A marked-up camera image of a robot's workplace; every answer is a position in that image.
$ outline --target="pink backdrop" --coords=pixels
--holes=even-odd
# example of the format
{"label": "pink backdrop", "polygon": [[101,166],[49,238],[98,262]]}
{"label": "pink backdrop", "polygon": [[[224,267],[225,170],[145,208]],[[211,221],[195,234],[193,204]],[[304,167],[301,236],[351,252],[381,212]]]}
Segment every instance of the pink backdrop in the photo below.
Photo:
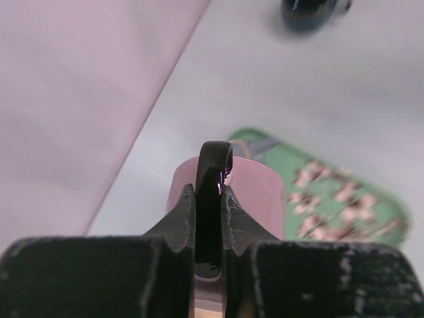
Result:
{"label": "pink backdrop", "polygon": [[86,231],[207,2],[0,2],[0,252]]}

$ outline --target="pink cup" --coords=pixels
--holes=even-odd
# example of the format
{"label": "pink cup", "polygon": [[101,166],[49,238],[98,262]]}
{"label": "pink cup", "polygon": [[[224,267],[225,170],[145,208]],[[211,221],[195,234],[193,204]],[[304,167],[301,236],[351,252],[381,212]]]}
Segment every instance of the pink cup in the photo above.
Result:
{"label": "pink cup", "polygon": [[[186,184],[195,186],[199,157],[182,163],[174,172],[166,204],[170,212]],[[233,169],[225,184],[231,186],[243,209],[268,232],[284,239],[286,216],[286,186],[273,169],[254,160],[234,156]],[[221,312],[219,277],[195,278],[195,308],[210,314]]]}

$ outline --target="green tray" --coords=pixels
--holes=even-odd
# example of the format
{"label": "green tray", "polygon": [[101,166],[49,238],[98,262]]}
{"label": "green tray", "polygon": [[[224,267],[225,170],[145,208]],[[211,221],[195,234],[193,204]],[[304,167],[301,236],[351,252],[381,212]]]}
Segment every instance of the green tray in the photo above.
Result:
{"label": "green tray", "polygon": [[269,166],[286,183],[286,240],[396,247],[406,240],[409,213],[394,195],[258,129],[241,129],[229,140],[235,156]]}

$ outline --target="dark blue object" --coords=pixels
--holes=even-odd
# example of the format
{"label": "dark blue object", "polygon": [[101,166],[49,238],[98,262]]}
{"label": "dark blue object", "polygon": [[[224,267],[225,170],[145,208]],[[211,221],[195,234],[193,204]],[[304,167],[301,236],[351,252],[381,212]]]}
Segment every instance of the dark blue object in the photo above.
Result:
{"label": "dark blue object", "polygon": [[343,11],[352,6],[351,0],[282,0],[282,16],[286,25],[295,31],[313,31],[323,26],[343,2]]}

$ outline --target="mug handle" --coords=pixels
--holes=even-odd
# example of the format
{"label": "mug handle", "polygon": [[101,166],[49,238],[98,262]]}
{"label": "mug handle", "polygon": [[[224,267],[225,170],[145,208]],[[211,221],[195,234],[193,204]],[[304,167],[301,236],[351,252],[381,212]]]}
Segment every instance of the mug handle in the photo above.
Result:
{"label": "mug handle", "polygon": [[225,141],[203,144],[197,165],[195,274],[219,275],[221,263],[221,197],[233,168],[233,146]]}

